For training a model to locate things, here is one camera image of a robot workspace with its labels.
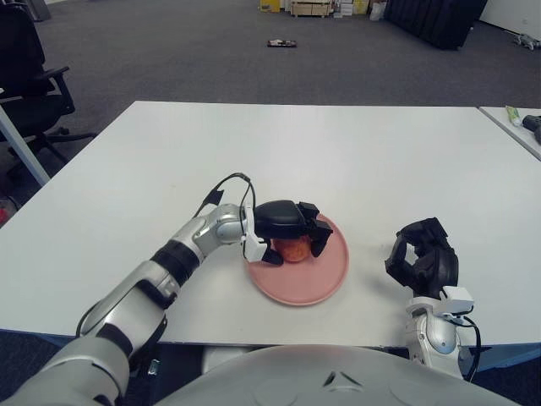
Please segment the black cabinet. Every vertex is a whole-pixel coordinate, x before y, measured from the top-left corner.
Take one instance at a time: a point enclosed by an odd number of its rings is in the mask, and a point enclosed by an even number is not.
[[[462,47],[487,0],[387,0],[385,17],[442,49]]]

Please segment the green tube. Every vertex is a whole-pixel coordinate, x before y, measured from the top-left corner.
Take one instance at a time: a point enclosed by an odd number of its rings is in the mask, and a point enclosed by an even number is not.
[[[522,120],[521,116],[518,114],[518,110],[511,106],[505,106],[505,109],[507,110],[509,121],[511,121],[515,127],[520,127],[522,124]]]

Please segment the black cable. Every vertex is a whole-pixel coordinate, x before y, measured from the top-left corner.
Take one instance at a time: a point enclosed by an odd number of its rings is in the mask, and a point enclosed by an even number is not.
[[[232,178],[241,178],[247,184],[249,184],[249,185],[252,184],[252,181],[250,180],[250,178],[248,176],[246,176],[244,173],[235,172],[235,173],[232,173],[229,176],[226,176],[224,179],[222,179],[220,182],[218,182],[218,184],[214,188],[212,188],[210,190],[210,193],[212,193],[215,190],[218,190],[220,188],[220,186],[222,186],[226,181],[228,181],[229,179],[232,179]],[[253,188],[252,188],[252,196],[255,199],[255,192],[254,192]],[[197,211],[195,212],[194,217],[197,217],[201,213],[203,208],[208,204],[209,204],[209,202],[205,198],[205,200],[203,200],[203,203],[201,203],[201,206],[199,206],[199,209],[197,209]]]
[[[206,205],[217,204],[216,201],[220,200],[221,194],[223,194],[223,191],[220,192],[218,196],[216,196],[216,194],[213,195],[213,193],[217,192],[218,189],[226,181],[228,181],[229,179],[232,179],[232,178],[241,178],[244,182],[246,182],[248,184],[248,187],[246,188],[246,191],[244,192],[243,198],[240,200],[240,205],[238,206],[238,219],[240,221],[240,229],[241,229],[242,235],[244,235],[243,206],[244,206],[244,201],[246,200],[246,196],[248,195],[248,192],[250,190],[252,191],[252,207],[255,208],[255,189],[254,189],[254,185],[252,184],[252,180],[248,176],[246,176],[244,173],[241,173],[241,172],[232,173],[231,175],[226,176],[224,179],[222,179],[220,182],[218,182],[218,184],[214,188],[212,188],[210,190],[209,194],[205,197],[205,199],[201,203],[201,206],[199,206],[199,209],[197,209],[197,211],[195,212],[194,218],[197,217],[201,213],[201,211],[203,210],[203,208]],[[244,245],[243,245],[243,256],[244,256],[244,258],[246,258],[246,255],[244,254]]]
[[[458,317],[459,315],[469,315],[471,312],[473,312],[473,306],[468,311],[461,311],[460,313],[451,313],[451,314],[454,315],[455,317]]]
[[[477,372],[477,368],[479,367],[479,361],[481,360],[481,331],[479,331],[479,327],[477,327],[477,324],[473,322],[472,319],[469,317],[464,316],[464,320],[469,322],[469,325],[463,325],[454,322],[453,320],[448,320],[451,324],[454,324],[455,326],[459,327],[472,327],[475,329],[475,355],[473,356],[473,362],[472,366],[470,367],[470,370],[468,371],[466,377],[464,378],[466,381],[471,382],[473,379],[473,376],[475,375],[475,372]]]
[[[79,320],[79,323],[77,323],[77,328],[75,329],[75,338],[81,337],[81,327],[83,326],[83,322],[86,319],[86,316],[90,314],[90,312],[98,305],[100,302],[96,302],[94,305],[92,305],[81,317]]]

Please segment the white table leg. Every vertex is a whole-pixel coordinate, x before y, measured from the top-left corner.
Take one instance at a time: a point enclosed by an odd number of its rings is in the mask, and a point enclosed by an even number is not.
[[[20,160],[28,168],[32,176],[37,180],[40,186],[46,184],[51,178],[45,172],[45,169],[38,162],[30,148],[26,145],[25,140],[19,134],[19,131],[15,128],[6,112],[0,106],[0,131],[8,140],[8,143],[15,150]]]

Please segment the chair base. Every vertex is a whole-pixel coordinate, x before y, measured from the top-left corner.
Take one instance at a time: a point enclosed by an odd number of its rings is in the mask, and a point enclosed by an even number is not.
[[[43,148],[48,149],[59,161],[61,161],[65,165],[66,163],[68,163],[68,158],[66,158],[57,148],[55,148],[53,144],[56,144],[58,142],[83,140],[85,138],[95,138],[96,136],[97,134],[95,133],[69,135],[68,129],[60,127],[59,129],[56,129],[49,134],[36,134],[36,137],[33,140],[27,142],[26,145],[30,148],[34,155]],[[25,165],[20,161],[17,153],[14,151],[13,148],[9,148],[8,151],[19,161],[7,172],[9,178],[15,178],[17,172],[23,167],[25,167]]]

